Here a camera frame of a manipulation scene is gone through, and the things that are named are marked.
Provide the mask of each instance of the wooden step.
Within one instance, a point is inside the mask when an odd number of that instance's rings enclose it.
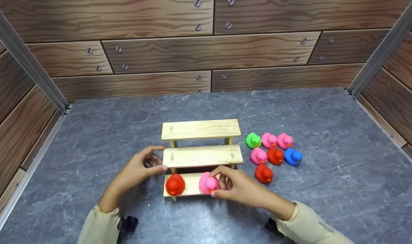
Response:
[[[203,195],[203,193],[200,191],[198,188],[198,184],[200,182],[200,177],[203,173],[190,173],[190,174],[180,174],[180,176],[183,178],[185,181],[185,190],[180,194],[179,196],[176,197],[181,197],[181,196],[196,196],[196,195]],[[165,189],[165,184],[167,183],[168,178],[170,178],[171,175],[165,175],[165,181],[164,181],[164,197],[173,197],[172,195],[168,194],[167,190]]]
[[[243,163],[239,145],[167,148],[162,163],[168,168],[190,168]]]
[[[237,119],[165,122],[162,140],[189,140],[204,138],[233,138],[240,136]]]

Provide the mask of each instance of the metal corner post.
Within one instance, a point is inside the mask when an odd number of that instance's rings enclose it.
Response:
[[[374,78],[410,31],[412,31],[412,1],[356,75],[355,79],[353,79],[348,88],[351,96],[354,98],[359,96],[361,91]]]
[[[6,47],[37,86],[45,93],[61,114],[65,114],[69,103],[51,80],[49,75],[27,48],[13,26],[0,10],[0,42]]]

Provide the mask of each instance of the blue rubber duck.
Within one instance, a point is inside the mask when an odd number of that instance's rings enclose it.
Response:
[[[287,148],[284,152],[284,159],[291,166],[298,166],[302,160],[302,153],[294,148]]]

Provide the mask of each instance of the rubber duck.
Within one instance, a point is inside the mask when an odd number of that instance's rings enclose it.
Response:
[[[286,150],[293,146],[293,137],[289,136],[286,133],[281,133],[277,137],[277,144],[281,149]]]
[[[257,181],[263,184],[269,184],[270,182],[272,182],[272,178],[274,177],[274,173],[266,165],[257,166],[254,175]]]
[[[284,159],[289,165],[298,166],[302,160],[302,153],[294,148],[287,148],[284,152]]]
[[[261,148],[254,148],[251,151],[251,161],[256,165],[266,164],[267,154]]]
[[[261,137],[261,143],[265,148],[275,147],[277,145],[277,137],[266,132]]]
[[[200,191],[206,195],[210,195],[212,191],[218,190],[219,182],[216,177],[210,177],[210,172],[204,172],[200,177],[200,182],[198,183],[198,188]]]
[[[179,196],[185,190],[185,181],[179,174],[172,174],[165,183],[165,189],[172,196]]]
[[[276,147],[271,147],[267,151],[267,159],[273,165],[280,165],[284,162],[284,153]]]
[[[248,136],[246,136],[245,142],[249,148],[254,149],[260,147],[261,138],[256,133],[251,132]]]

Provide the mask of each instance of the green rubber duck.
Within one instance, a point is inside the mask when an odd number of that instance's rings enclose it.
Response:
[[[248,134],[248,136],[246,137],[246,145],[251,148],[259,148],[261,146],[261,138],[259,135],[257,135],[256,133],[251,132],[250,134]]]

